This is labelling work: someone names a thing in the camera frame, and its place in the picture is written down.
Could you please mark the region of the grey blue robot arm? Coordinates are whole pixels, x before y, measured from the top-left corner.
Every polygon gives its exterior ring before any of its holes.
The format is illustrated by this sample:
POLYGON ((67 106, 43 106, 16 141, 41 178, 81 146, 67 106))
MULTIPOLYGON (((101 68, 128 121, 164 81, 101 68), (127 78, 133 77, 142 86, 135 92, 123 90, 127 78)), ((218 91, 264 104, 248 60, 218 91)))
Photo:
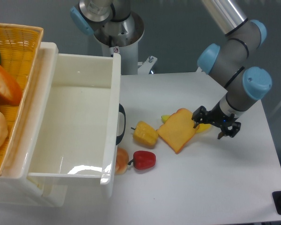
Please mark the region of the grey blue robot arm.
MULTIPOLYGON (((199 56, 197 65, 220 84, 227 93, 212 110, 199 107, 193 114, 195 126, 211 124, 221 131, 219 137, 234 137, 240 130, 238 118, 272 87, 268 72, 244 68, 242 63, 265 41, 263 23, 249 20, 233 0, 202 2, 227 38, 227 43, 211 44, 199 56)), ((102 46, 104 56, 121 55, 124 75, 148 74, 155 62, 149 57, 138 62, 138 42, 144 23, 130 7, 128 0, 81 0, 71 7, 70 16, 76 27, 91 35, 102 46)))

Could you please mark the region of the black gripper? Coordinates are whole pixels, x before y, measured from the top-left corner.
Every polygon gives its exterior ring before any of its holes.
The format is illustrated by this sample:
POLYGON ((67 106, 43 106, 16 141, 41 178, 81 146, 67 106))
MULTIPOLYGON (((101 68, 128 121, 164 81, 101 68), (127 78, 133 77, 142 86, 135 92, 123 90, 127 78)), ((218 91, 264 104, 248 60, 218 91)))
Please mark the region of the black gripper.
POLYGON ((217 139, 229 136, 231 138, 240 131, 241 123, 235 122, 234 113, 224 113, 219 106, 215 106, 212 110, 208 111, 204 106, 200 106, 193 114, 192 120, 194 121, 193 128, 196 128, 199 124, 209 124, 221 129, 217 139))

